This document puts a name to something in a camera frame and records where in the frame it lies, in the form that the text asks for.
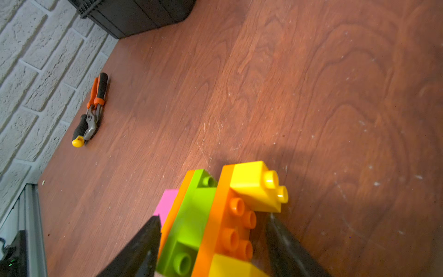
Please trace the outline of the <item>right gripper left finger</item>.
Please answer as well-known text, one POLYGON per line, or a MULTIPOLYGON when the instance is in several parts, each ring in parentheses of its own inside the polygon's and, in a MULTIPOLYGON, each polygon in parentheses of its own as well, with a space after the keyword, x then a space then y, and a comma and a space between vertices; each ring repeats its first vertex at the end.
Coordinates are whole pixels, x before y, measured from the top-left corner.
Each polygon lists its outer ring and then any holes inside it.
POLYGON ((153 277, 162 235, 161 227, 160 216, 150 217, 140 231, 98 275, 100 277, 153 277))

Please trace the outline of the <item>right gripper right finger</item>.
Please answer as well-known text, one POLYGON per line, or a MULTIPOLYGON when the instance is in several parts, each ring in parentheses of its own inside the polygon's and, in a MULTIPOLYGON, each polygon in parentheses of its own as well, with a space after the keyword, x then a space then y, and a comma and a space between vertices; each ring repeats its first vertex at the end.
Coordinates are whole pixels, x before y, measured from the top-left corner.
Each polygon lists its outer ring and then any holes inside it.
POLYGON ((273 213, 266 218, 266 243, 274 277, 329 277, 273 213))

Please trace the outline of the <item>long green lego brick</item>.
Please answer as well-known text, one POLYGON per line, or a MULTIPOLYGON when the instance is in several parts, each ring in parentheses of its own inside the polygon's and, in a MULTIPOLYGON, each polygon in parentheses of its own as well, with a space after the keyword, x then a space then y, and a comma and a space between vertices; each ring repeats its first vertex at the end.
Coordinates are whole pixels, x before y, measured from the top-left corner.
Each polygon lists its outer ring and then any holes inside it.
POLYGON ((190 277, 208 222, 218 182, 204 169, 195 170, 178 215, 158 258, 164 277, 190 277))

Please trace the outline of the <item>orange lego brick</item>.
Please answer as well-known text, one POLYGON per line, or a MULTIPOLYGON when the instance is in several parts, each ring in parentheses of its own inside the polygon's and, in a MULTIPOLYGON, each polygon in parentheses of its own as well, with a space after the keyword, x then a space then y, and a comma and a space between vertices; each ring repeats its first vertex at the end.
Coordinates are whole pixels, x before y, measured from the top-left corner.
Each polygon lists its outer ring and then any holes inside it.
POLYGON ((173 204, 173 206, 171 208, 171 211, 170 211, 170 213, 169 213, 169 215, 168 215, 168 217, 167 217, 167 219, 165 221, 164 226, 161 229, 161 234, 162 235, 161 235, 161 239, 160 239, 160 247, 159 247, 158 258, 161 257, 161 253, 162 253, 162 250, 163 250, 163 248, 165 246, 165 243, 167 241, 167 237, 168 237, 168 235, 169 235, 169 233, 171 231, 171 228, 173 226, 173 223, 174 223, 174 221, 175 221, 175 219, 176 219, 176 217, 178 215, 178 211, 180 210, 181 204, 182 204, 183 199, 184 199, 184 197, 186 195, 186 192, 188 190, 189 184, 190 184, 190 182, 191 182, 191 180, 192 180, 192 178, 194 176, 194 173, 195 173, 194 170, 188 171, 186 173, 185 178, 183 179, 183 182, 182 182, 180 188, 178 189, 179 192, 178 192, 178 195, 177 195, 177 197, 176 197, 176 199, 174 201, 174 204, 173 204))
POLYGON ((193 277, 208 277, 214 255, 220 254, 251 262, 253 247, 250 231, 256 227, 255 212, 230 188, 234 165, 224 166, 200 249, 193 277))

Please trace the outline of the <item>small yellow lego brick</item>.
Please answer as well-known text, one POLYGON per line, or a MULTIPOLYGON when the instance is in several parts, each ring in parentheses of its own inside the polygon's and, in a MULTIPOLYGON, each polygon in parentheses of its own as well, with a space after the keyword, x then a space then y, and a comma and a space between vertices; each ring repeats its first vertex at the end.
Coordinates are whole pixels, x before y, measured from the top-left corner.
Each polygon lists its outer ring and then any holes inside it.
POLYGON ((251 262, 245 262, 220 254, 214 255, 209 277, 269 277, 251 262))

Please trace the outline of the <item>yellow lego brick front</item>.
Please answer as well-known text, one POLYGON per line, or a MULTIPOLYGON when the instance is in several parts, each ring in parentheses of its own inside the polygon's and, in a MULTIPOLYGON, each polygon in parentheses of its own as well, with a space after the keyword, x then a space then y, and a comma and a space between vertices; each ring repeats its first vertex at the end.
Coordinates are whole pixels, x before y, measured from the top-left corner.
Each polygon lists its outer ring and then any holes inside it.
POLYGON ((230 188, 254 211, 280 213, 281 206, 288 203, 287 188, 280 185, 277 172, 263 161, 236 164, 230 188))

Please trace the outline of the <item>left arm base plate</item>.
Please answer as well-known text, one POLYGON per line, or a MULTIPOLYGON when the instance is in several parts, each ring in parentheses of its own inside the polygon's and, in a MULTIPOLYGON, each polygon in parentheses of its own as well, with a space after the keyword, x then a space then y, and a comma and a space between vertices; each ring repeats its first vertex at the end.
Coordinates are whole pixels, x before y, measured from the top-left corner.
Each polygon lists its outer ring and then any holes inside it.
POLYGON ((1 238, 1 276, 2 277, 27 277, 27 233, 19 230, 15 239, 10 245, 5 245, 6 241, 1 238))

